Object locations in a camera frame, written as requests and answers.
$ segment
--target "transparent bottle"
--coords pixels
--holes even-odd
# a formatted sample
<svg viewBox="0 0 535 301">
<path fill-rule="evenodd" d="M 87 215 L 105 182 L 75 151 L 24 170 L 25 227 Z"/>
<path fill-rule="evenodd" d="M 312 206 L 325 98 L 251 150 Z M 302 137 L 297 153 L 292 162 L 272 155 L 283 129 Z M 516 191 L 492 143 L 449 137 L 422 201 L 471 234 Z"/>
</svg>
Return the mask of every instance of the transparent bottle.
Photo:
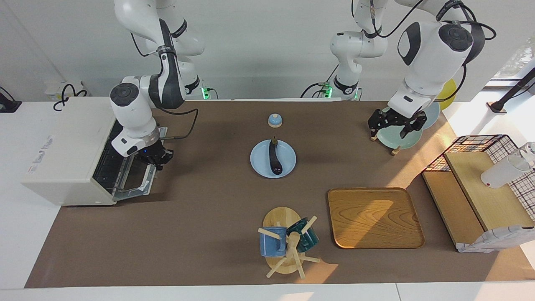
<svg viewBox="0 0 535 301">
<path fill-rule="evenodd" d="M 500 188 L 532 171 L 534 167 L 535 142 L 528 142 L 482 173 L 481 180 L 491 188 Z"/>
</svg>

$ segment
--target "dark green mug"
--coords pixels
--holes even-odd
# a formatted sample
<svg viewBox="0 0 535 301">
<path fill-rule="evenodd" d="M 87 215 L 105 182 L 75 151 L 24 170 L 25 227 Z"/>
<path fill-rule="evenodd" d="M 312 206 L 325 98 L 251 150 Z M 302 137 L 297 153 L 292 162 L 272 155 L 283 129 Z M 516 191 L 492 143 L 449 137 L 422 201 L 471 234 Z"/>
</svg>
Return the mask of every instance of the dark green mug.
<svg viewBox="0 0 535 301">
<path fill-rule="evenodd" d="M 299 239 L 299 243 L 297 244 L 297 251 L 300 253 L 304 253 L 311 248 L 313 248 L 315 245 L 318 244 L 318 237 L 316 236 L 316 233 L 314 232 L 314 229 L 310 227 L 307 232 L 304 234 L 301 234 L 301 230 L 303 230 L 304 226 L 306 226 L 308 223 L 308 218 L 304 217 L 295 224 L 291 225 L 286 230 L 286 235 L 290 235 L 292 232 L 297 232 L 301 236 Z"/>
</svg>

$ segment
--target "yellow bowl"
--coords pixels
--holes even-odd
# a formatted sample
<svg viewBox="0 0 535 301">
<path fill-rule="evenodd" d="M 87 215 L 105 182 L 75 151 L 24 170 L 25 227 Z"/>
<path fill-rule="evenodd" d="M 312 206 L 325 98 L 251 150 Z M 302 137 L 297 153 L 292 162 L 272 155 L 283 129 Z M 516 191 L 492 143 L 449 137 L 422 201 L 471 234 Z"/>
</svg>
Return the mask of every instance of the yellow bowl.
<svg viewBox="0 0 535 301">
<path fill-rule="evenodd" d="M 455 92 L 456 89 L 457 89 L 457 85 L 455 84 L 455 80 L 453 80 L 452 78 L 444 84 L 444 87 L 442 88 L 442 91 L 440 92 L 440 94 L 437 96 L 437 99 L 444 99 L 450 96 L 453 92 Z M 439 102 L 440 110 L 444 110 L 447 107 L 449 107 L 449 105 L 452 104 L 453 101 L 455 100 L 456 96 L 457 95 L 454 95 L 452 98 L 446 101 Z"/>
</svg>

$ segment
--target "mug handle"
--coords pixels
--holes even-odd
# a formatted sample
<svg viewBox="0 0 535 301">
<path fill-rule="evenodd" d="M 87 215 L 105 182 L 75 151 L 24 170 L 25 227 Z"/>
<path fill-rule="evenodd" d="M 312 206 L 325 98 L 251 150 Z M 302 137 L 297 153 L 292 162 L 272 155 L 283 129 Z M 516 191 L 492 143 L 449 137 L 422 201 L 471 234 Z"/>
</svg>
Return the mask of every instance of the mug handle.
<svg viewBox="0 0 535 301">
<path fill-rule="evenodd" d="M 286 234 L 283 234 L 283 235 L 284 235 L 284 238 L 280 238 L 279 236 L 280 247 L 279 247 L 278 252 L 282 252 L 286 249 Z"/>
</svg>

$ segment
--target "table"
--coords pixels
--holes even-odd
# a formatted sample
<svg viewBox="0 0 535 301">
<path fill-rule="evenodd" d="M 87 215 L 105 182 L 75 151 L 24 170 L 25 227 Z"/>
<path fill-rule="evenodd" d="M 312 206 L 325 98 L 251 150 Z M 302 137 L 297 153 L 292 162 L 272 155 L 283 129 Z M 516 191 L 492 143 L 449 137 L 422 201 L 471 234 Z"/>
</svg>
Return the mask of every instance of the table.
<svg viewBox="0 0 535 301">
<path fill-rule="evenodd" d="M 441 116 L 416 147 L 392 157 L 389 149 L 369 141 L 365 123 L 375 108 L 385 105 L 185 104 L 184 110 L 200 108 L 198 124 L 192 136 L 172 145 L 175 158 L 159 175 L 152 194 L 114 207 L 62 208 L 26 286 L 299 283 L 296 275 L 264 277 L 256 229 L 265 213 L 278 206 L 318 216 L 315 231 L 321 241 L 310 255 L 327 264 L 305 271 L 307 283 L 529 277 L 523 270 L 529 264 L 519 249 L 500 255 L 455 251 L 419 176 L 451 143 L 453 132 Z M 282 115 L 283 127 L 267 126 L 273 112 Z M 184 134 L 191 122 L 160 113 L 157 120 L 170 128 L 170 135 Z M 248 155 L 274 134 L 294 147 L 298 164 L 288 177 L 267 180 L 254 173 Z M 416 250 L 336 248 L 330 241 L 326 192 L 355 186 L 407 187 L 426 245 Z M 243 212 L 238 217 L 227 215 L 237 209 Z"/>
</svg>

